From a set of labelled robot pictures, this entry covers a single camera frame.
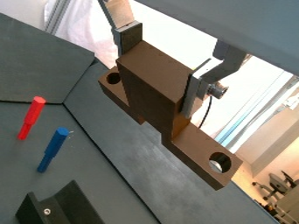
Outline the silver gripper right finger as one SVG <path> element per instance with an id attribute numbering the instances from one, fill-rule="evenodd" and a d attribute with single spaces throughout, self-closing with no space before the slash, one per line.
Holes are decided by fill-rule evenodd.
<path id="1" fill-rule="evenodd" d="M 184 89 L 181 114 L 185 118 L 192 116 L 195 99 L 204 99 L 205 95 L 220 99 L 228 88 L 220 80 L 233 74 L 243 64 L 247 53 L 235 46 L 217 40 L 212 55 L 189 73 Z"/>

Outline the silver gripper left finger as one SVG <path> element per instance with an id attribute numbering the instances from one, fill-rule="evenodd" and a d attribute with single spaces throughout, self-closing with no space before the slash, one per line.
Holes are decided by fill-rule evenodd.
<path id="1" fill-rule="evenodd" d="M 135 20 L 128 0 L 97 0 L 111 25 L 117 55 L 125 54 L 143 40 L 143 24 Z"/>

